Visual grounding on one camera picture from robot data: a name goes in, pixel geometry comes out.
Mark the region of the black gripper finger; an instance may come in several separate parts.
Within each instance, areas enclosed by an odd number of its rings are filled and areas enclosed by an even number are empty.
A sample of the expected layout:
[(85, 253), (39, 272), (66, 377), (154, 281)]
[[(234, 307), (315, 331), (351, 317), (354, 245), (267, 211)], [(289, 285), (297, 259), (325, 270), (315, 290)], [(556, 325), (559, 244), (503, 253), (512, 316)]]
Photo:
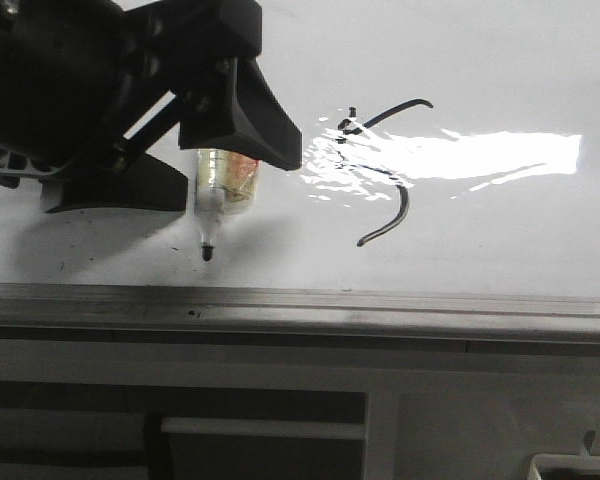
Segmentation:
[(198, 77), (179, 121), (181, 149), (221, 149), (285, 171), (302, 165), (302, 134), (255, 60), (230, 58)]

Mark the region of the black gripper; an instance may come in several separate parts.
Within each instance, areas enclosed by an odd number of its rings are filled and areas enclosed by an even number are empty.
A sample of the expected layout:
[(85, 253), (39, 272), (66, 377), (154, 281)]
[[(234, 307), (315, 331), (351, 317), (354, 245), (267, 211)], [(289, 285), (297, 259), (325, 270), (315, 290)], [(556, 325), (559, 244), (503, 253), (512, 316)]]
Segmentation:
[(89, 173), (44, 182), (46, 213), (184, 211), (188, 178), (146, 151), (199, 76), (261, 49), (253, 1), (0, 1), (0, 173)]

